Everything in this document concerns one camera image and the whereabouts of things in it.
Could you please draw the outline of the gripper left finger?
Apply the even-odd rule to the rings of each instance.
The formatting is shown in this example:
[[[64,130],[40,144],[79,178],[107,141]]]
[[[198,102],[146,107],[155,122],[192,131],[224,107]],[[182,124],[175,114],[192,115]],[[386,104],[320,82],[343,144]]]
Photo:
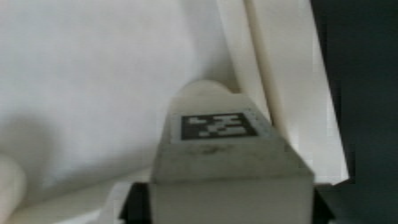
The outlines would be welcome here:
[[[153,224],[144,182],[116,184],[100,213],[100,224]]]

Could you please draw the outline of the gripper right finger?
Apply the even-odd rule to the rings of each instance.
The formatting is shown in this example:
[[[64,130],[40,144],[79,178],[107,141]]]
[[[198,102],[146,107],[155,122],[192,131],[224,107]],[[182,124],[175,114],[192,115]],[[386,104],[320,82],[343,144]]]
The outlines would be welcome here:
[[[336,215],[327,204],[326,197],[322,196],[322,191],[326,190],[324,185],[315,186],[313,190],[313,215],[311,224],[333,224],[336,220]]]

